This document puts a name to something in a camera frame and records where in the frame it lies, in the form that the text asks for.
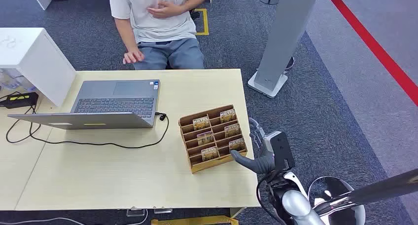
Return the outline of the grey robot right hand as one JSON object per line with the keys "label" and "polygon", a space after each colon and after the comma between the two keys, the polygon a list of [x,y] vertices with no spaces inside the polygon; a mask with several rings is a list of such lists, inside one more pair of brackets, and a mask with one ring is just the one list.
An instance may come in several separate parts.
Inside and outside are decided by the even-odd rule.
{"label": "grey robot right hand", "polygon": [[260,124],[253,118],[249,118],[249,125],[255,131],[256,141],[259,146],[259,156],[254,159],[250,159],[242,156],[238,151],[231,150],[233,159],[245,168],[253,171],[257,174],[268,174],[275,169],[274,150],[271,143],[270,134],[266,134]]}

